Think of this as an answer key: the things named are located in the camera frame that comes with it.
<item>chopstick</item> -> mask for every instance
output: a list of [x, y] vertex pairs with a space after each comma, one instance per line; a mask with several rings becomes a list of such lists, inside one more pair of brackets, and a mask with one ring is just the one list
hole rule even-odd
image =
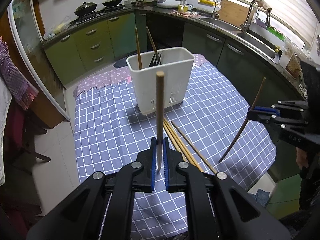
[[156, 72], [156, 120], [157, 120], [157, 158], [158, 170], [161, 169], [163, 144], [163, 112], [164, 112], [164, 72]]
[[176, 124], [171, 121], [172, 125], [177, 129], [177, 131], [182, 135], [182, 137], [187, 141], [187, 143], [192, 147], [192, 149], [197, 153], [197, 155], [203, 160], [203, 162], [208, 166], [208, 168], [213, 172], [213, 174], [217, 173], [217, 170], [211, 166], [211, 164], [207, 161], [206, 158], [198, 151], [198, 149], [194, 146], [194, 144], [189, 140], [189, 138], [176, 126]]
[[138, 30], [137, 30], [137, 27], [135, 27], [134, 31], [135, 31], [135, 34], [136, 34], [136, 44], [137, 44], [137, 54], [138, 54], [139, 69], [142, 69], [141, 54], [140, 54], [140, 45], [139, 45], [139, 38], [138, 38]]
[[[253, 103], [252, 103], [252, 106], [250, 107], [250, 110], [253, 110], [256, 106], [256, 103], [259, 99], [259, 96], [262, 92], [262, 88], [263, 88], [263, 85], [264, 85], [264, 82], [266, 81], [266, 77], [263, 78], [262, 82], [261, 82], [261, 85], [260, 85], [260, 88], [258, 90], [258, 93], [256, 95], [256, 98], [254, 99]], [[228, 147], [228, 149], [226, 150], [226, 152], [222, 155], [222, 157], [220, 158], [220, 160], [218, 161], [219, 163], [223, 161], [223, 159], [227, 156], [227, 154], [229, 153], [229, 151], [231, 150], [231, 148], [235, 145], [236, 141], [238, 140], [238, 138], [240, 137], [241, 133], [243, 132], [245, 126], [247, 125], [249, 119], [246, 117], [244, 119], [244, 122], [242, 124], [242, 126], [240, 127], [238, 133], [236, 134], [235, 138], [233, 139], [233, 141], [231, 142], [230, 146]]]
[[177, 142], [176, 142], [176, 141], [175, 141], [175, 139], [173, 138], [173, 136], [172, 136], [172, 134], [171, 134], [170, 130], [167, 128], [167, 125], [166, 125], [166, 123], [165, 123], [165, 122], [163, 122], [163, 127], [164, 127], [165, 132], [166, 132], [166, 133], [167, 133], [167, 135], [169, 136], [169, 138], [170, 138], [170, 140], [171, 140], [171, 142], [172, 142], [173, 146], [175, 147], [175, 149], [176, 149], [178, 152], [180, 152], [180, 153], [181, 153], [183, 160], [184, 160], [184, 161], [187, 161], [187, 159], [186, 159], [186, 157], [184, 156], [184, 154], [183, 154], [183, 152], [182, 152], [181, 148], [179, 147], [179, 145], [177, 144]]
[[201, 172], [203, 172], [203, 169], [201, 168], [201, 166], [199, 165], [199, 163], [196, 161], [196, 159], [192, 156], [192, 154], [190, 153], [190, 151], [188, 150], [188, 148], [183, 144], [183, 142], [181, 141], [180, 137], [177, 135], [177, 133], [174, 131], [174, 129], [172, 128], [172, 126], [170, 125], [170, 123], [163, 118], [165, 124], [167, 125], [167, 127], [170, 129], [171, 134], [173, 135], [173, 137], [175, 138], [176, 142], [178, 143], [179, 147], [181, 148], [181, 150], [183, 151], [185, 157], [188, 159], [190, 164], [193, 164], [194, 166], [196, 166]]
[[150, 39], [152, 48], [153, 48], [153, 50], [154, 50], [154, 52], [155, 52], [155, 54], [156, 54], [157, 60], [160, 62], [160, 58], [159, 58], [159, 55], [158, 55], [158, 52], [157, 52], [157, 48], [156, 48], [156, 46], [155, 46], [155, 43], [153, 42], [153, 39], [152, 39], [152, 37], [151, 37], [151, 33], [150, 33], [150, 31], [149, 31], [148, 26], [146, 26], [146, 29], [147, 29], [147, 33], [148, 33], [148, 36], [149, 36], [149, 39]]

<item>blue checkered tablecloth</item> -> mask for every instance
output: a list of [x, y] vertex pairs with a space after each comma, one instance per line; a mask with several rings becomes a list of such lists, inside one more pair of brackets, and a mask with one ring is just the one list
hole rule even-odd
[[[226, 159], [218, 164], [248, 107], [235, 87], [212, 64], [204, 63], [192, 69], [184, 101], [166, 109], [165, 117], [174, 120], [212, 166], [249, 189], [276, 156], [262, 124], [249, 121]], [[155, 135], [155, 115], [140, 113], [132, 83], [123, 81], [80, 94], [75, 119], [80, 182], [94, 171], [109, 174], [135, 161], [137, 153], [148, 149]], [[193, 156], [205, 172], [211, 173], [197, 154]], [[131, 238], [164, 239], [187, 230], [184, 195], [165, 191], [162, 168], [156, 175], [155, 191], [135, 195]]]

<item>rice cooker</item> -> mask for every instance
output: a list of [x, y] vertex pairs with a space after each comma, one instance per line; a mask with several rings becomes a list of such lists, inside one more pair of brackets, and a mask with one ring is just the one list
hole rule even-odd
[[178, 8], [179, 4], [182, 4], [184, 0], [158, 0], [157, 6], [161, 8]]

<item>cabinet handle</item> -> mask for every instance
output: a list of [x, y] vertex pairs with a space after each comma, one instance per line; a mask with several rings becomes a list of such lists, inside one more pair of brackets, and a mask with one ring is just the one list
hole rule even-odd
[[94, 62], [102, 61], [102, 60], [103, 60], [103, 58], [104, 58], [104, 56], [102, 56], [101, 58], [96, 59]]
[[210, 39], [210, 40], [213, 40], [213, 41], [216, 41], [216, 42], [219, 42], [219, 43], [222, 43], [222, 40], [219, 40], [215, 37], [212, 37], [211, 35], [207, 34], [207, 37]]
[[238, 53], [238, 54], [240, 54], [240, 55], [242, 55], [242, 56], [244, 55], [244, 53], [243, 53], [242, 51], [240, 51], [240, 50], [232, 47], [230, 44], [227, 44], [227, 47], [228, 47], [229, 49], [233, 50], [235, 53]]
[[93, 33], [95, 33], [96, 31], [97, 31], [97, 29], [94, 29], [94, 30], [92, 30], [92, 31], [88, 31], [88, 32], [87, 32], [87, 35], [93, 34]]
[[95, 49], [95, 48], [99, 47], [99, 46], [100, 46], [100, 44], [101, 44], [101, 42], [99, 42], [98, 44], [96, 44], [96, 45], [94, 45], [94, 46], [90, 47], [90, 49]]
[[62, 38], [60, 41], [61, 41], [61, 42], [64, 42], [66, 39], [70, 38], [70, 36], [71, 36], [71, 34], [69, 34], [68, 36]]
[[117, 19], [119, 19], [118, 16], [117, 16], [117, 17], [110, 18], [109, 21], [114, 21], [114, 20], [117, 20]]

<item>wooden cutting board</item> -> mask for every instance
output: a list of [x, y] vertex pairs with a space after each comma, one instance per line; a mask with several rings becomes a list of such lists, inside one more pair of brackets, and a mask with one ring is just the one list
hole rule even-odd
[[[219, 19], [240, 28], [240, 24], [243, 24], [247, 17], [249, 8], [228, 0], [221, 0], [220, 5]], [[249, 17], [250, 21], [256, 11], [256, 8], [252, 9]]]

